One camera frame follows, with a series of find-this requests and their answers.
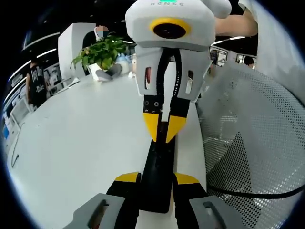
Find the potted plant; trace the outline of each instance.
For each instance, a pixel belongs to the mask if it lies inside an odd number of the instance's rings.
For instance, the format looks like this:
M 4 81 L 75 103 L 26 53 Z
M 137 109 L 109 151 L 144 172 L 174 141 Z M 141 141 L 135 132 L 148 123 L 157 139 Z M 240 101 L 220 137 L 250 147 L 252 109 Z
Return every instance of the potted plant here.
M 107 71 L 113 67 L 118 55 L 124 53 L 125 50 L 126 44 L 123 43 L 122 38 L 109 34 L 95 44 L 83 48 L 72 61 L 71 67 L 74 64 L 76 68 L 76 64 L 81 62 L 84 68 L 88 67 L 95 80 L 99 80 L 99 78 L 109 80 L 111 77 Z

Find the ceiling light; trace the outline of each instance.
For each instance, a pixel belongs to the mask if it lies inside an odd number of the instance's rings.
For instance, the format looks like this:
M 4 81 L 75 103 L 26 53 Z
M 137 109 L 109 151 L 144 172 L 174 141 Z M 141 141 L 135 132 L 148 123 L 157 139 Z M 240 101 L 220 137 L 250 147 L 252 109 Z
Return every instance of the ceiling light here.
M 50 53 L 50 52 L 53 52 L 53 51 L 55 51 L 55 50 L 57 50 L 57 49 L 52 49 L 52 50 L 49 50 L 49 51 L 47 51 L 47 52 L 44 52 L 44 53 L 38 55 L 37 58 L 42 57 L 43 55 L 48 54 L 48 53 Z
M 219 44 L 219 43 L 222 43 L 222 42 L 223 41 L 217 41 L 217 42 L 212 43 L 211 45 Z
M 39 38 L 39 39 L 33 41 L 32 43 L 25 45 L 24 48 L 23 48 L 23 50 L 29 48 L 31 45 L 33 45 L 33 44 L 35 44 L 35 43 L 37 43 L 37 42 L 40 42 L 40 41 L 42 41 L 42 40 L 44 40 L 44 39 L 47 39 L 47 38 L 49 38 L 49 37 L 56 36 L 56 35 L 59 35 L 59 34 L 60 34 L 60 32 L 56 32 L 56 33 L 49 34 L 49 35 L 47 35 L 47 36 L 41 37 L 41 38 Z
M 244 37 L 231 37 L 230 40 L 242 39 Z
M 7 99 L 9 98 L 9 96 L 14 92 L 14 90 L 23 82 L 25 81 L 27 78 L 23 78 L 16 86 L 14 86 L 14 88 L 8 93 L 8 95 L 5 97 L 4 102 L 5 103 L 7 101 Z
M 25 66 L 27 66 L 30 62 L 31 62 L 31 61 L 26 62 L 23 66 L 21 66 L 19 69 L 17 69 L 17 70 L 10 76 L 10 78 L 9 78 L 8 81 L 10 81 L 11 78 L 13 78 L 14 75 L 15 75 L 17 72 L 19 72 L 22 68 L 24 68 Z
M 127 41 L 123 41 L 123 43 L 133 44 L 133 42 L 127 42 Z

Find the white column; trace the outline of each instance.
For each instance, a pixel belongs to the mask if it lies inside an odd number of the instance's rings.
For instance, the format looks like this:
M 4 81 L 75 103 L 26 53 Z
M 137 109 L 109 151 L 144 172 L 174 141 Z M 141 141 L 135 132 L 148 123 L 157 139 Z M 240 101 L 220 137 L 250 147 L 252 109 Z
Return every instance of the white column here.
M 82 78 L 85 72 L 80 63 L 70 69 L 72 60 L 82 49 L 83 39 L 93 31 L 95 23 L 73 23 L 58 38 L 58 59 L 62 79 Z

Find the green leaves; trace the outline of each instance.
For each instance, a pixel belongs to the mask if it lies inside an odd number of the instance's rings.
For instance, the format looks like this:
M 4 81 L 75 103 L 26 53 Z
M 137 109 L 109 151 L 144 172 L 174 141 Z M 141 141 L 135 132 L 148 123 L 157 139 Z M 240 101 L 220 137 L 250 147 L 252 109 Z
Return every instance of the green leaves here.
M 82 65 L 84 67 L 86 67 L 88 65 L 88 56 L 84 56 L 83 60 L 82 60 Z
M 109 35 L 101 41 L 82 49 L 79 55 L 72 61 L 74 67 L 78 62 L 85 67 L 89 64 L 97 63 L 104 70 L 108 70 L 115 62 L 119 53 L 126 51 L 126 44 L 122 37 Z
M 104 59 L 104 60 L 102 61 L 102 68 L 103 68 L 104 70 L 108 70 L 108 69 L 110 69 L 110 67 L 112 66 L 112 64 L 113 64 L 112 58 L 111 58 L 111 57 L 110 57 L 110 58 L 106 58 L 106 59 Z

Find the person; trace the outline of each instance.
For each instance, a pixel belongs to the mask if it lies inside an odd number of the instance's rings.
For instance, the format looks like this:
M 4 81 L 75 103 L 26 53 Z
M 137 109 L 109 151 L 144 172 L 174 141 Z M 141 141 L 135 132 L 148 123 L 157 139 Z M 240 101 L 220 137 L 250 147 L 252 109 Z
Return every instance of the person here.
M 244 57 L 244 64 L 247 65 L 249 68 L 254 67 L 254 60 L 251 56 L 245 56 Z
M 102 37 L 99 37 L 98 34 L 97 34 L 97 29 L 100 28 L 101 25 L 100 24 L 96 24 L 96 27 L 88 32 L 85 37 L 83 38 L 83 41 L 82 41 L 82 48 L 89 48 L 91 45 L 95 44 L 96 42 L 99 42 L 102 40 Z M 85 75 L 89 75 L 90 72 L 88 70 L 87 67 L 84 67 L 82 66 L 84 72 L 85 72 Z
M 215 77 L 216 75 L 216 65 L 218 60 L 218 51 L 215 49 L 210 50 L 210 58 L 212 60 L 212 64 L 208 70 L 208 73 L 211 77 Z
M 288 32 L 255 0 L 240 0 L 243 15 L 216 18 L 216 35 L 250 37 L 258 34 L 255 69 L 289 90 L 305 104 L 305 66 Z
M 33 104 L 34 108 L 38 108 L 47 100 L 47 85 L 37 58 L 31 60 L 30 71 L 26 77 L 27 101 Z

